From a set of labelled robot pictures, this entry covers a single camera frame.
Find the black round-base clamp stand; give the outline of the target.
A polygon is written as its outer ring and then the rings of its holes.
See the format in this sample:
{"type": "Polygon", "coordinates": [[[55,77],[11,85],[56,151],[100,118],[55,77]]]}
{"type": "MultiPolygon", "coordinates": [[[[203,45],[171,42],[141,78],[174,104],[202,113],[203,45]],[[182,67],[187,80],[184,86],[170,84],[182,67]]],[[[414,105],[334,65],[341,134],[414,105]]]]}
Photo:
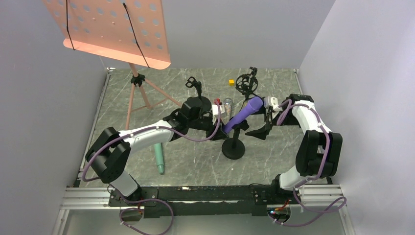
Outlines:
{"type": "Polygon", "coordinates": [[[231,160],[238,160],[245,154],[245,146],[239,139],[241,130],[246,131],[249,128],[248,122],[243,120],[241,123],[233,127],[233,136],[226,139],[221,147],[225,157],[231,160]]]}

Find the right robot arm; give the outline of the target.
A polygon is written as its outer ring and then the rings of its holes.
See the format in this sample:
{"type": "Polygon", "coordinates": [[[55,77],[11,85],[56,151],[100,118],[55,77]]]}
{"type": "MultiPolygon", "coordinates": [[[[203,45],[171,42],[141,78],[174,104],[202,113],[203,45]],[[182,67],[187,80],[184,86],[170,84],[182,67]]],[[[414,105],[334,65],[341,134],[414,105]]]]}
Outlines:
{"type": "Polygon", "coordinates": [[[336,174],[343,137],[332,132],[318,114],[309,95],[290,94],[281,104],[264,100],[265,125],[249,131],[251,137],[265,140],[274,126],[298,126],[303,138],[296,154],[295,164],[277,176],[279,188],[293,190],[308,182],[336,174]]]}

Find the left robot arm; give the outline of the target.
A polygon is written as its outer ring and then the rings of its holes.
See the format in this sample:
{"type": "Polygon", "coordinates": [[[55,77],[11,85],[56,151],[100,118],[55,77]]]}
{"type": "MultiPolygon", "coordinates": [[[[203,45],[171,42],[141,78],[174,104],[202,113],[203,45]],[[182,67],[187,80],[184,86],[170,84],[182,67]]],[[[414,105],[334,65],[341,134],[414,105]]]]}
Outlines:
{"type": "Polygon", "coordinates": [[[125,169],[130,155],[180,138],[194,142],[222,140],[227,137],[221,120],[224,113],[218,100],[204,111],[202,101],[191,97],[181,108],[154,124],[123,131],[108,127],[85,154],[82,180],[100,180],[128,200],[139,200],[141,186],[125,169]]]}

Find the purple microphone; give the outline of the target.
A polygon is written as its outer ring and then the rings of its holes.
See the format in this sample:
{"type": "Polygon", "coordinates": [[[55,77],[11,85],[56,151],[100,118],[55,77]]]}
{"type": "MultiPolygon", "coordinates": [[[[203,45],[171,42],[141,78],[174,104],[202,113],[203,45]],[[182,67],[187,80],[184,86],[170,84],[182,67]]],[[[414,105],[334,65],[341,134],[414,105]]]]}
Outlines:
{"type": "Polygon", "coordinates": [[[255,96],[254,98],[250,99],[245,107],[242,108],[234,117],[232,117],[229,122],[222,128],[223,132],[226,134],[229,133],[235,125],[241,123],[248,116],[259,111],[263,106],[264,104],[262,98],[255,96]]]}

